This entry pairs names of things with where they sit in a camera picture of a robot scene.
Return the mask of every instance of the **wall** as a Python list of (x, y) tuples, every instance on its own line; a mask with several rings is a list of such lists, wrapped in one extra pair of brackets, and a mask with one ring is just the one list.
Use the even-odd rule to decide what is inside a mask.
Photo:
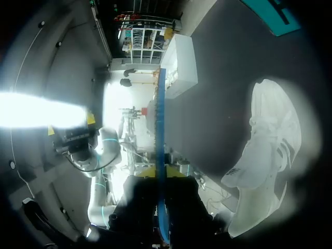
[[(108, 98), (113, 99), (112, 103), (117, 105), (117, 108), (132, 108), (136, 109), (147, 107), (148, 103), (152, 100), (156, 86), (153, 84), (132, 84), (131, 87), (123, 87), (120, 85), (120, 80), (125, 78), (123, 70), (112, 71), (110, 80), (110, 92)], [(129, 79), (134, 82), (154, 82), (155, 79), (151, 74), (130, 74)], [(152, 150), (154, 147), (154, 136), (149, 135), (146, 128), (146, 119), (141, 117), (135, 120), (135, 134), (137, 136), (137, 146), (148, 148)]]
[[(38, 28), (41, 21), (45, 21), (42, 30)], [(58, 41), (62, 41), (60, 48), (56, 47)], [(89, 2), (52, 0), (31, 17), (11, 44), (0, 68), (1, 87), (3, 91), (15, 90), (97, 108), (95, 103), (99, 98), (96, 96), (100, 94), (95, 90), (103, 88), (96, 88), (95, 84), (104, 82), (92, 82), (91, 79), (99, 79), (98, 72), (100, 68), (106, 68), (107, 63), (98, 31), (94, 29)], [(22, 200), (31, 197), (17, 170), (8, 166), (8, 161), (15, 155), (17, 169), (29, 182), (41, 209), (55, 227), (75, 239), (79, 232), (66, 220), (60, 207), (73, 210), (71, 218), (80, 229), (87, 224), (82, 215), (86, 206), (82, 203), (89, 198), (89, 179), (77, 176), (80, 172), (70, 171), (72, 166), (54, 153), (47, 128), (12, 130), (11, 134), (9, 129), (0, 129), (0, 137), (0, 179), (11, 207), (19, 210)], [(33, 227), (28, 228), (38, 234)]]

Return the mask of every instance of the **bright light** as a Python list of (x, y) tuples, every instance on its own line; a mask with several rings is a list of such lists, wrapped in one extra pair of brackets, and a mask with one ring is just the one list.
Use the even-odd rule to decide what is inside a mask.
[(132, 96), (127, 87), (115, 82), (104, 91), (103, 125), (118, 131), (122, 119), (121, 108), (132, 108)]
[(91, 233), (91, 228), (89, 228), (88, 232), (87, 232), (87, 238), (89, 237), (90, 233)]
[(0, 93), (0, 127), (70, 128), (86, 122), (83, 107), (18, 93)]

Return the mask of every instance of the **shelf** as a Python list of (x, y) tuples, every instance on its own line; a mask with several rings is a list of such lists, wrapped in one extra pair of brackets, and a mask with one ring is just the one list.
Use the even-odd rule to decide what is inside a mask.
[(150, 49), (150, 48), (133, 48), (132, 51), (153, 51), (153, 52), (165, 52), (165, 50), (161, 49)]

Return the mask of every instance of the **dark gray floor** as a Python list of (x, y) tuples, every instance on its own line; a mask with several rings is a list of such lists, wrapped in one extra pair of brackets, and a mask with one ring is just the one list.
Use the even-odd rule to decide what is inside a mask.
[(290, 81), (327, 115), (327, 81), (303, 31), (275, 37), (240, 1), (219, 0), (192, 40), (199, 83), (167, 104), (165, 141), (215, 181), (234, 166), (250, 137), (255, 82)]

